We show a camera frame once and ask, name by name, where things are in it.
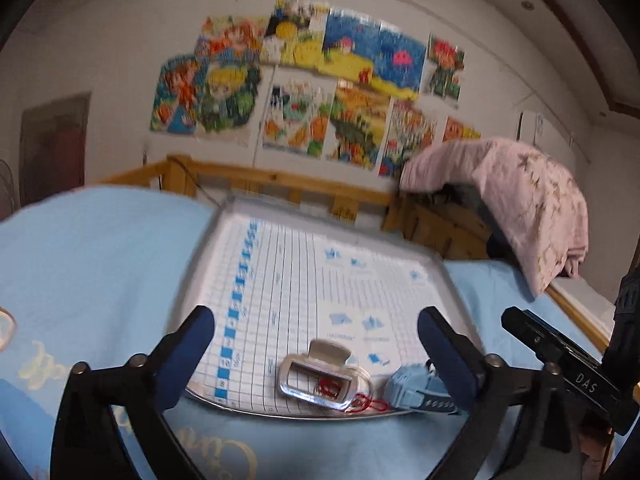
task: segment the ceiling trim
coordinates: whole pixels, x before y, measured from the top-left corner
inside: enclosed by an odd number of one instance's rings
[[[582,34],[578,31],[578,28],[574,25],[574,22],[569,18],[564,9],[558,3],[557,0],[542,0],[545,5],[551,10],[551,12],[555,15],[561,25],[566,29],[569,33],[569,36],[574,40],[575,45],[580,50],[582,56],[585,61],[589,65],[589,68],[593,72],[593,75],[600,86],[600,90],[604,95],[604,99],[607,102],[607,106],[611,112],[615,112],[618,114],[624,114],[636,119],[640,119],[640,108],[637,108],[632,105],[628,105],[626,103],[621,103],[616,101],[611,93],[611,88],[609,87],[605,77],[604,72],[602,71],[596,57],[593,55],[593,52],[589,48],[586,40],[582,36]]]

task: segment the wooden bed frame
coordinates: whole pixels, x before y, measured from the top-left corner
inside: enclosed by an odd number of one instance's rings
[[[347,222],[355,221],[361,204],[382,206],[386,208],[383,231],[401,232],[405,239],[429,247],[450,260],[487,258],[485,247],[490,230],[471,211],[455,204],[427,207],[403,194],[385,193],[281,171],[201,162],[188,155],[169,155],[162,162],[114,176],[103,181],[103,184],[150,187],[151,182],[159,179],[161,190],[195,197],[201,177],[228,180],[231,189],[245,192],[268,192],[267,188],[273,189],[274,186],[284,188],[287,199],[294,204],[300,204],[303,192],[328,196],[331,199],[329,213]],[[607,335],[553,286],[549,286],[546,293],[594,346],[604,352],[609,344]]]

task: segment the blue bedsheet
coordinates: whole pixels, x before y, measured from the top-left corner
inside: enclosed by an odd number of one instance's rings
[[[58,196],[0,224],[0,306],[18,323],[0,351],[0,431],[36,478],[49,469],[54,418],[70,366],[123,364],[162,337],[174,297],[212,210],[186,198],[124,187]],[[596,349],[553,302],[535,301],[522,275],[499,262],[447,262],[488,352],[540,367],[500,327],[529,308],[587,351]],[[211,479],[425,478],[461,416],[403,415],[350,422],[282,421],[219,412],[184,398],[165,416]],[[491,476],[510,422],[479,478]],[[140,475],[149,471],[126,414],[116,412]]]

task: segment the cable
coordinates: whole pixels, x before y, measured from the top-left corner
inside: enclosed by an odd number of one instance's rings
[[[193,173],[191,173],[189,168],[187,168],[187,166],[185,166],[181,160],[179,160],[178,158],[175,158],[174,156],[168,156],[166,160],[169,162],[175,162],[178,166],[180,166],[184,170],[184,173],[186,173],[189,179],[195,184],[195,187],[197,187],[200,190],[200,192],[204,195],[204,197],[207,200],[209,200],[212,204],[220,207],[220,202],[205,191],[205,189],[198,182],[198,177]]]

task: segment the bed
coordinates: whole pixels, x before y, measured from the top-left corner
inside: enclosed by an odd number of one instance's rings
[[[415,242],[476,261],[446,263],[487,352],[514,366],[540,367],[532,352],[505,337],[504,308],[529,308],[594,356],[606,334],[558,292],[536,299],[522,275],[482,259],[481,240],[458,222],[417,206],[409,197],[358,189],[285,173],[197,162],[171,156],[114,177],[106,184],[57,196],[0,224],[0,305],[17,331],[0,352],[0,431],[34,478],[46,478],[54,418],[69,367],[123,364],[149,352],[164,333],[181,276],[212,208],[195,196],[199,178],[227,178],[233,189],[288,189],[332,197],[330,213],[353,222],[361,204],[385,207],[383,229],[409,231]],[[136,187],[158,183],[166,192]],[[191,399],[165,413],[172,429],[207,478],[424,478],[462,426],[456,416],[404,415],[340,423],[282,421],[212,410]],[[478,478],[500,463],[516,411]],[[116,420],[142,478],[153,478],[126,414]]]

